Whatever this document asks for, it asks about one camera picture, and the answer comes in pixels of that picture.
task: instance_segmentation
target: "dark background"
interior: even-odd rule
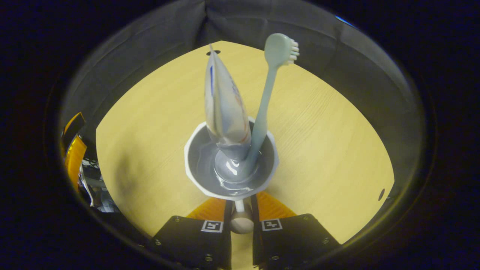
[[[23,1],[4,5],[2,64],[8,100],[2,122],[1,264],[13,269],[159,268],[98,226],[64,192],[62,175],[49,170],[51,146],[43,142],[50,93],[106,37],[159,1]],[[407,70],[415,69],[435,107],[438,148],[430,180],[415,207],[357,260],[377,269],[474,269],[479,267],[478,126],[473,80],[478,7],[472,3],[398,1],[321,2],[376,40]]]

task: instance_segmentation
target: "wooden table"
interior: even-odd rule
[[[255,118],[268,69],[264,52],[225,41],[213,48],[221,51]],[[208,199],[185,174],[183,157],[188,138],[205,121],[208,51],[196,49],[149,74],[96,130],[99,165],[112,198],[150,236],[172,215],[186,216]],[[266,192],[297,214],[311,213],[339,243],[384,203],[394,183],[385,147],[365,117],[315,75],[297,65],[280,68],[268,129],[280,165]],[[234,269],[252,268],[251,234],[233,233],[232,251]]]

